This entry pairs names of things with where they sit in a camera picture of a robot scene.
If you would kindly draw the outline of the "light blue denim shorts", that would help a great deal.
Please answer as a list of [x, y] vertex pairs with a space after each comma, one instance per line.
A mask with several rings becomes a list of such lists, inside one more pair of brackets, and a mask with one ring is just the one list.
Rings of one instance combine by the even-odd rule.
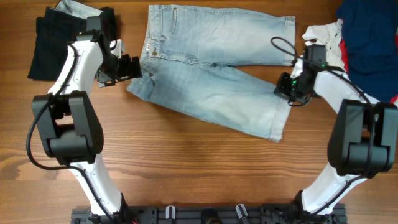
[[151, 5], [140, 63], [128, 91], [142, 100], [274, 142], [290, 113], [275, 85], [244, 73], [247, 65], [289, 66], [271, 44], [295, 42], [295, 17], [238, 8]]

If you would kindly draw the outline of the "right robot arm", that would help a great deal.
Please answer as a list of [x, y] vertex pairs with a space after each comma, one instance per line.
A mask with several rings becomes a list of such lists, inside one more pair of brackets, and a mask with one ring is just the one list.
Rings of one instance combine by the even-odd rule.
[[397, 139], [397, 108], [390, 103], [372, 104], [339, 67], [326, 62], [324, 45], [310, 45], [303, 56], [292, 56], [302, 65], [299, 76], [284, 72], [274, 93], [289, 106], [306, 105], [324, 98], [337, 112], [328, 143], [328, 164], [317, 179], [301, 190], [285, 212], [291, 221], [322, 222], [355, 186], [388, 172]]

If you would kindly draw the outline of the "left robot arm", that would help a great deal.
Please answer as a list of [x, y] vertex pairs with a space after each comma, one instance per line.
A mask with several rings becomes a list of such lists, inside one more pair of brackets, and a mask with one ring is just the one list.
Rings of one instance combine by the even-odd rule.
[[124, 53], [121, 40], [111, 41], [112, 25], [104, 15], [88, 17], [86, 29], [68, 42], [68, 56], [57, 81], [45, 95], [32, 101], [34, 120], [26, 140], [33, 165], [32, 133], [39, 132], [43, 149], [58, 162], [55, 170], [69, 170], [88, 200], [92, 223], [137, 223], [137, 216], [111, 180], [101, 152], [104, 134], [89, 95], [94, 81], [115, 85], [142, 77], [139, 57]]

